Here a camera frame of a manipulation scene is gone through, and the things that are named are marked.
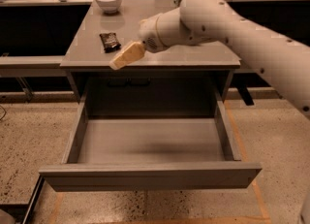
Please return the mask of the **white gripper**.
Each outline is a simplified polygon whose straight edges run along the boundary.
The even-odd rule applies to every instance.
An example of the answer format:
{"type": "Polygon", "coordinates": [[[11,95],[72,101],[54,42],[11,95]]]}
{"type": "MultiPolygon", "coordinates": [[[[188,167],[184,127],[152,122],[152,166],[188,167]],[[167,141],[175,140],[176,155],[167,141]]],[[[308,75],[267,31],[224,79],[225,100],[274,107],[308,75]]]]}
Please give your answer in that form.
{"type": "Polygon", "coordinates": [[[160,14],[157,14],[139,22],[138,36],[140,41],[131,41],[116,53],[109,62],[111,69],[119,70],[142,59],[145,50],[156,53],[167,49],[160,39],[157,28],[157,22],[160,16],[160,14]]]}

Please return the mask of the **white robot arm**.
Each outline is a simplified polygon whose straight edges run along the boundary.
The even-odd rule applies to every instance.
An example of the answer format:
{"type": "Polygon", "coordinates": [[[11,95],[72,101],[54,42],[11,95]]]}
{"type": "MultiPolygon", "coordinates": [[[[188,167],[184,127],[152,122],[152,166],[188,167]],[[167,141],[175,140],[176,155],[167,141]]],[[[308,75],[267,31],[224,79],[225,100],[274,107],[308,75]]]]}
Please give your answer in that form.
{"type": "Polygon", "coordinates": [[[237,14],[225,0],[181,0],[178,8],[144,19],[139,39],[109,65],[118,70],[176,45],[218,41],[310,118],[310,47],[237,14]]]}

